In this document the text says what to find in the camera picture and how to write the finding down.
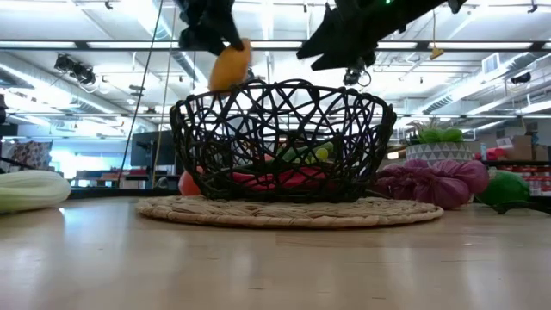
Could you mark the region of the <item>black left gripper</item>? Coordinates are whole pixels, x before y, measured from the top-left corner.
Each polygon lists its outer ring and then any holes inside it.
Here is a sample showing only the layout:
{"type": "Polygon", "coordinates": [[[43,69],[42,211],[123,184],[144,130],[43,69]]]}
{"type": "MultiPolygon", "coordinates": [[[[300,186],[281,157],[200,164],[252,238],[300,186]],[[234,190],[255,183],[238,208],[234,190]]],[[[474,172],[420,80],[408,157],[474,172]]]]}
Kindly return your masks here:
{"type": "Polygon", "coordinates": [[[244,44],[232,17],[235,0],[174,0],[180,9],[180,19],[189,26],[181,33],[178,46],[186,51],[207,51],[220,55],[226,48],[223,37],[231,47],[243,50],[244,44]],[[217,22],[214,29],[198,25],[200,22],[217,22]]]}

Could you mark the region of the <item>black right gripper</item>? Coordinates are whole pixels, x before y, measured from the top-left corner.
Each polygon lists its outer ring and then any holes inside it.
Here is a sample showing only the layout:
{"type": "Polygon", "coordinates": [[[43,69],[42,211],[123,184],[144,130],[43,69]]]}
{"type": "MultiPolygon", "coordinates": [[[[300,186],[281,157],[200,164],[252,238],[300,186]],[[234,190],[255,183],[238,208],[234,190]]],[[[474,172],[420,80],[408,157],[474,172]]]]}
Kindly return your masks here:
{"type": "Polygon", "coordinates": [[[335,0],[322,22],[296,53],[298,59],[320,55],[313,70],[353,66],[370,57],[370,47],[389,34],[403,32],[413,0],[335,0]]]}

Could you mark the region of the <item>yellow mango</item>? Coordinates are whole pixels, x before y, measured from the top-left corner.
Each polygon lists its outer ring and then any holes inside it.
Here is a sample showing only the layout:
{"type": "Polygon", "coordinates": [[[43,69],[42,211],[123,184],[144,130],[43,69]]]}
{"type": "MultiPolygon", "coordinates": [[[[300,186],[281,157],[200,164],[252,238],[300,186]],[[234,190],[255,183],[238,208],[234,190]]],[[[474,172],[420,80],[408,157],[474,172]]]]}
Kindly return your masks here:
{"type": "Polygon", "coordinates": [[[243,38],[242,44],[242,50],[227,46],[216,58],[209,77],[209,90],[229,90],[246,80],[251,62],[251,41],[243,38]]]}

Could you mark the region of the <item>dark green cucumber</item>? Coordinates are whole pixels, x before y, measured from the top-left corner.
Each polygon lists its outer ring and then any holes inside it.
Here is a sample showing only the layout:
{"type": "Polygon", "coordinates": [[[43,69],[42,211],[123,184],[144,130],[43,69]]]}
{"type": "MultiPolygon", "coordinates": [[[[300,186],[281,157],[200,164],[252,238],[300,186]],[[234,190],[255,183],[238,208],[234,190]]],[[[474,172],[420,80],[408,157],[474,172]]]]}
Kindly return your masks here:
{"type": "Polygon", "coordinates": [[[274,172],[300,167],[331,167],[335,166],[333,160],[329,159],[323,163],[308,164],[306,159],[320,147],[328,150],[329,154],[333,152],[333,144],[325,142],[311,146],[284,146],[274,149],[273,146],[256,147],[251,150],[255,156],[251,163],[233,166],[236,171],[251,172],[274,172]]]}

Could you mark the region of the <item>lumpy orange-red round fruit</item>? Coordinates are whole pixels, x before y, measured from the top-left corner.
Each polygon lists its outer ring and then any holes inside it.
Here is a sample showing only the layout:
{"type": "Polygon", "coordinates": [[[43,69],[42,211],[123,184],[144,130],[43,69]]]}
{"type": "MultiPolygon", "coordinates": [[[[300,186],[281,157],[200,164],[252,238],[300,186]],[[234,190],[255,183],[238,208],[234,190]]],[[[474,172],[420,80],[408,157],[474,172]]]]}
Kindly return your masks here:
{"type": "Polygon", "coordinates": [[[201,190],[195,184],[192,175],[187,170],[185,170],[179,178],[178,190],[183,196],[193,196],[201,194],[201,190]]]}

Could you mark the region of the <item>purple grapes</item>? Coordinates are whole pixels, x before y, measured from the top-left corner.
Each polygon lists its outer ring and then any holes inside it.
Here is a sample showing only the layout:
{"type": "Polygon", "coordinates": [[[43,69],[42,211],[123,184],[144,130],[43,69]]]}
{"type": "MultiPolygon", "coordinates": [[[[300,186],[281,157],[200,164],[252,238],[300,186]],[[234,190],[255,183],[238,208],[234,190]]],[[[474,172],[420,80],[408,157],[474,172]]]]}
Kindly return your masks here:
{"type": "Polygon", "coordinates": [[[445,159],[429,164],[422,159],[390,164],[376,175],[373,191],[395,200],[432,203],[444,210],[468,203],[490,182],[487,168],[479,161],[445,159]]]}

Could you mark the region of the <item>green bell pepper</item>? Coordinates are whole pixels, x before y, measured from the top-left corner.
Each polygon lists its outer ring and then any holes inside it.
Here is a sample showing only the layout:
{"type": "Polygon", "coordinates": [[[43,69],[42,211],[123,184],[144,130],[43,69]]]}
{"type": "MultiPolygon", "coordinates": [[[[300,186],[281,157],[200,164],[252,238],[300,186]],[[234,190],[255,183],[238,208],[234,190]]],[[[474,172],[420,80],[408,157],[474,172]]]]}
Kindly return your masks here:
{"type": "Polygon", "coordinates": [[[513,201],[526,202],[530,198],[529,184],[517,173],[489,170],[489,183],[475,198],[488,206],[513,201]]]}

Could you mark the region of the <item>green and white leek bunch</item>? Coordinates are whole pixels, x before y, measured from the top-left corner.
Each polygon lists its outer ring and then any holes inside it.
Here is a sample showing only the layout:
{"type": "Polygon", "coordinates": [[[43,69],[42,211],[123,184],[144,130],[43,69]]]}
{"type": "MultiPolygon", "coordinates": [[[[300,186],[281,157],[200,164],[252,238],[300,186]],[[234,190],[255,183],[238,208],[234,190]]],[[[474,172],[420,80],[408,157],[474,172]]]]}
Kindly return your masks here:
{"type": "Polygon", "coordinates": [[[53,171],[0,174],[0,214],[54,207],[70,193],[71,185],[53,171]]]}

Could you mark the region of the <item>black computer monitor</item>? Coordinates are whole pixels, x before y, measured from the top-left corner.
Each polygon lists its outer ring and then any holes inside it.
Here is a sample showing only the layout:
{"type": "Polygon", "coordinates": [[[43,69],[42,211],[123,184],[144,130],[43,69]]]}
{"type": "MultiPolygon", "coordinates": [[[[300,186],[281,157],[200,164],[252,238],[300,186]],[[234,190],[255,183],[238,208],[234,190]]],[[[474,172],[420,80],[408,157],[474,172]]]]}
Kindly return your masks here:
{"type": "Polygon", "coordinates": [[[174,165],[176,150],[171,131],[135,133],[131,138],[131,166],[174,165]]]}

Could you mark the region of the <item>red bell pepper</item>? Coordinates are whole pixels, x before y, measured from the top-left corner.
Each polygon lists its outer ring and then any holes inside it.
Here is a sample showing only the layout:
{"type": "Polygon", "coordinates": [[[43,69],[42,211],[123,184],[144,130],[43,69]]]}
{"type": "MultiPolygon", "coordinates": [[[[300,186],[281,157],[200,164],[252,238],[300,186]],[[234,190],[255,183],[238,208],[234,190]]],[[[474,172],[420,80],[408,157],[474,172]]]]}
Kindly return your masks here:
{"type": "Polygon", "coordinates": [[[322,185],[333,191],[337,188],[334,181],[326,181],[326,175],[319,167],[300,167],[287,170],[277,177],[273,174],[255,177],[251,173],[233,172],[230,178],[253,191],[276,191],[277,189],[315,190],[322,185]]]}

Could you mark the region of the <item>black ceiling equipment cluster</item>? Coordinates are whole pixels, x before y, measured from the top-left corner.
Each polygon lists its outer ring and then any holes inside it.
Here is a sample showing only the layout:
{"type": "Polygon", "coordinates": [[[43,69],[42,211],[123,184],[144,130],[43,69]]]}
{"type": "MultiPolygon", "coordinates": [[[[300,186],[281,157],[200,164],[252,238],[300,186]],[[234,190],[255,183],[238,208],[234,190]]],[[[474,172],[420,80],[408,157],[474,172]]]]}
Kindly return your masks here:
{"type": "Polygon", "coordinates": [[[76,61],[67,54],[59,54],[53,68],[75,78],[83,85],[92,85],[96,82],[92,66],[76,61]]]}

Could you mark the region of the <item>succulent in patterned white pot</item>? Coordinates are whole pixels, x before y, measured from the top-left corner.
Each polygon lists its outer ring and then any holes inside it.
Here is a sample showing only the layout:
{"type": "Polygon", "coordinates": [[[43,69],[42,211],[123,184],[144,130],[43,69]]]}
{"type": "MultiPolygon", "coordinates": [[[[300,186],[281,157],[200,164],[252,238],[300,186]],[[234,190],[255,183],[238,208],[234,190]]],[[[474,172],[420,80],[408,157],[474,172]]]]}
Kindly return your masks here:
{"type": "Polygon", "coordinates": [[[457,127],[441,127],[437,118],[413,121],[414,130],[406,138],[406,159],[423,160],[434,164],[443,160],[458,163],[474,158],[472,151],[457,127]]]}

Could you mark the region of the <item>white air vent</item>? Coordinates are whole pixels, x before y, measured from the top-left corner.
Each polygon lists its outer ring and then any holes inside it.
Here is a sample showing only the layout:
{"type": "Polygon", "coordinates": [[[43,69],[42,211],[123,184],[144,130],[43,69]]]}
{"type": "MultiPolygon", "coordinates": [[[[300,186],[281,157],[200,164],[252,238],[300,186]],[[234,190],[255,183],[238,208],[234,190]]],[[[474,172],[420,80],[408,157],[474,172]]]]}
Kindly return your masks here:
{"type": "Polygon", "coordinates": [[[482,72],[487,75],[496,71],[500,66],[500,54],[493,53],[481,61],[482,72]]]}

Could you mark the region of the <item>round woven straw placemat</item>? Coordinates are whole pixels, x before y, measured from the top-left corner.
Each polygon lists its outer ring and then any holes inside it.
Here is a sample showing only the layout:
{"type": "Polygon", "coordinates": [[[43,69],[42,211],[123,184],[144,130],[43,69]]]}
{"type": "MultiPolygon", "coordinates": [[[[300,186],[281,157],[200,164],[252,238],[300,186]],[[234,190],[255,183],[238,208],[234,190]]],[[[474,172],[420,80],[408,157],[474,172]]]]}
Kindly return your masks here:
{"type": "Polygon", "coordinates": [[[203,196],[143,198],[139,214],[182,224],[249,228],[341,229],[393,226],[435,220],[444,210],[434,204],[361,198],[353,202],[284,203],[209,200],[203,196]]]}

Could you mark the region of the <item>red object on shelf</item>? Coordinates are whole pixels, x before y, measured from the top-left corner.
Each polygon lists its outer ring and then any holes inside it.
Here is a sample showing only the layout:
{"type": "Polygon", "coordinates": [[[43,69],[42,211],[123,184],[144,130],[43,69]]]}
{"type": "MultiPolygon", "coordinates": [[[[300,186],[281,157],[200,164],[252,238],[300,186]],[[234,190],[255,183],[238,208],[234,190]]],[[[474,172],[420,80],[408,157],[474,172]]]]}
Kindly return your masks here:
{"type": "Polygon", "coordinates": [[[500,147],[488,148],[483,152],[476,152],[474,158],[480,161],[499,161],[506,160],[506,150],[500,147]]]}

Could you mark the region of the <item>cardboard box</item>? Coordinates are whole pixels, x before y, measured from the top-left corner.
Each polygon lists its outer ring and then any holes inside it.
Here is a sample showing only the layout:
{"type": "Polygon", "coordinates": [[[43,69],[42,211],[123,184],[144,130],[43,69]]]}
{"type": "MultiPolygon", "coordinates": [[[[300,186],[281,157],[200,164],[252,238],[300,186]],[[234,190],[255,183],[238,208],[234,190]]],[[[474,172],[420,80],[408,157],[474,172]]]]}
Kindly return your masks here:
{"type": "Polygon", "coordinates": [[[532,136],[516,135],[511,138],[511,149],[508,157],[511,160],[531,161],[533,159],[532,136]]]}

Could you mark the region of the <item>floral patterned cushion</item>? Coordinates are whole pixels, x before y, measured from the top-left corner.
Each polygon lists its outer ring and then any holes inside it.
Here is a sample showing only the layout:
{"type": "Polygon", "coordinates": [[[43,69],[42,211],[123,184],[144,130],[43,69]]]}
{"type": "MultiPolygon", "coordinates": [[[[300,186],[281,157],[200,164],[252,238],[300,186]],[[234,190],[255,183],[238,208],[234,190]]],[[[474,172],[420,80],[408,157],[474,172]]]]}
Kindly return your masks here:
{"type": "Polygon", "coordinates": [[[51,162],[52,142],[6,141],[0,147],[0,158],[6,158],[37,170],[48,170],[51,162]]]}

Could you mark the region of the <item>shelf with red containers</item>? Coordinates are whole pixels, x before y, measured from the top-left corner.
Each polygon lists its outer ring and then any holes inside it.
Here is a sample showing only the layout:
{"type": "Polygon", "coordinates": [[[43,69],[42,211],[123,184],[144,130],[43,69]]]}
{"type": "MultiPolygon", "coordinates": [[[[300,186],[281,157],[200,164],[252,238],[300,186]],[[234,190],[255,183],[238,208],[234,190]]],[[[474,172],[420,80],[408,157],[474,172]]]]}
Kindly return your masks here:
{"type": "Polygon", "coordinates": [[[509,171],[529,183],[531,196],[551,196],[551,162],[483,161],[488,168],[509,171]]]}

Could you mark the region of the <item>black aluminium table frame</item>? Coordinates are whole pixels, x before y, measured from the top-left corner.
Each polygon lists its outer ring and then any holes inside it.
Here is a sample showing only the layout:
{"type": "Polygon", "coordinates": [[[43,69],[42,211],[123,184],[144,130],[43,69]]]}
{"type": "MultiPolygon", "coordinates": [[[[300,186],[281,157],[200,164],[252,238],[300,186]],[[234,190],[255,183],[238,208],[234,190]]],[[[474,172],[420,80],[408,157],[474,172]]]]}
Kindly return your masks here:
{"type": "MultiPolygon", "coordinates": [[[[112,197],[157,197],[179,195],[176,189],[96,189],[78,188],[72,189],[69,200],[112,198],[112,197]]],[[[530,197],[526,201],[510,201],[492,206],[498,214],[505,214],[513,209],[528,209],[551,215],[551,196],[530,197]]]]}

